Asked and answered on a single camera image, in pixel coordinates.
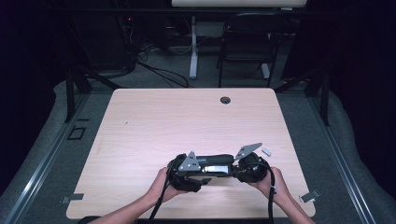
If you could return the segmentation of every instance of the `black object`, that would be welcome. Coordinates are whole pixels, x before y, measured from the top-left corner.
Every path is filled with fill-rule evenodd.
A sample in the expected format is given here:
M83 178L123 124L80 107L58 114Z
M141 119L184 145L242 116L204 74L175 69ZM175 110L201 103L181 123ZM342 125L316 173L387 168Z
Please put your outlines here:
M196 157L200 169L198 171L183 171L180 165L186 160L186 154L178 155L168 164L169 183L178 190L197 192L202 185L206 185L211 178L197 180L192 176L235 177L241 182L256 183L263 180L269 169L268 162L251 152L245 158L233 165L232 155L216 155Z
M218 59L219 87L223 77L223 63L271 64L267 87L275 68L279 43L288 28L288 20L276 14L239 13L223 26Z

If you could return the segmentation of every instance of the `gray floor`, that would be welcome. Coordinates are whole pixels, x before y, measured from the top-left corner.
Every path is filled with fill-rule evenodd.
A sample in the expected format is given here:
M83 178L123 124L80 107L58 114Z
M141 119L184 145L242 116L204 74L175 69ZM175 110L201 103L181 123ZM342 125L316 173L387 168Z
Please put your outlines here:
M278 58L272 88L281 85L280 74L287 58L290 42L285 43ZM205 45L199 48L198 78L189 80L195 88L216 88L218 70L216 69L216 46ZM152 50L145 62L151 66L171 70L187 77L190 70L190 53L177 54L173 51ZM246 71L240 67L230 67L229 71ZM111 79L125 88L171 88L163 79L149 70L137 66L129 75ZM55 88L56 104L48 122L37 138L22 168L0 199L0 222L18 223L76 223L65 216L67 204L60 203L63 196L74 192L79 174L88 156L93 139L105 113L111 97L111 90L102 83L91 80L92 94L79 95L82 105L75 119L64 124L66 116L65 85ZM349 119L337 97L331 94L329 103L330 127L324 127L318 118L316 98L305 98L302 90L304 83L287 92L277 95L290 136L302 165L304 176L310 190L317 189L322 195L317 198L317 213L313 219L317 223L396 223L396 202L388 196L373 180L370 172L359 160L354 145L353 131ZM68 135L70 127L86 127L81 140L63 140L60 136ZM332 143L328 132L336 140ZM54 163L47 167L48 172L41 176L42 184L36 190L29 191L28 183L36 177L36 168L42 167L53 147L55 154L50 154ZM333 153L334 148L341 152L345 167L340 167L340 157ZM350 179L345 173L351 173L356 185L350 187ZM355 201L354 194L362 196L363 201ZM371 217L363 217L359 207L366 207ZM279 218L276 223L289 223Z

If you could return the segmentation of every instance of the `table top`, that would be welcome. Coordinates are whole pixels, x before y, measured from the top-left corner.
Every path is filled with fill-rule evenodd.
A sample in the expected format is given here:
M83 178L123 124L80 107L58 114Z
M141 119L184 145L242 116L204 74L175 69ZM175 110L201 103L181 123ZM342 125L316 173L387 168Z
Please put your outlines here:
M223 104L221 97L231 102ZM271 89L116 90L93 142L67 216L103 216L143 195L158 170L178 154L236 155L242 146L262 143L255 152L278 167L291 195L309 190L288 128ZM201 190L163 203L156 218L268 217L268 201L236 178L214 177ZM300 203L309 216L312 202ZM151 210L141 218L148 218ZM285 217L274 204L274 217Z
M306 0L172 0L173 7L305 7Z

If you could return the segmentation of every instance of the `hand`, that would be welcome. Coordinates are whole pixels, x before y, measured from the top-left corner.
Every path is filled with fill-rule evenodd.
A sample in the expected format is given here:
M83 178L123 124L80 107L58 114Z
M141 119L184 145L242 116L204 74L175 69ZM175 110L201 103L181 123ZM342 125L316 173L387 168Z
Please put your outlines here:
M275 186L276 186L274 203L279 205L280 203L284 203L285 201L287 201L291 197L291 195L281 171L275 167L271 167L271 170L274 173ZM258 189L266 198L269 197L270 189L271 189L271 176L269 172L263 180L257 183L248 183L248 184Z
M168 170L168 168L163 167L158 172L157 177L154 179L154 181L151 184L151 187L149 187L149 189L146 193L146 195L149 196L152 200L155 200L155 203L161 197L161 193L163 192L163 184L165 183L167 170ZM171 200L173 197L175 197L181 193L187 193L187 191L174 189L174 187L172 187L172 185L170 185L166 189L165 194L163 195L163 203Z

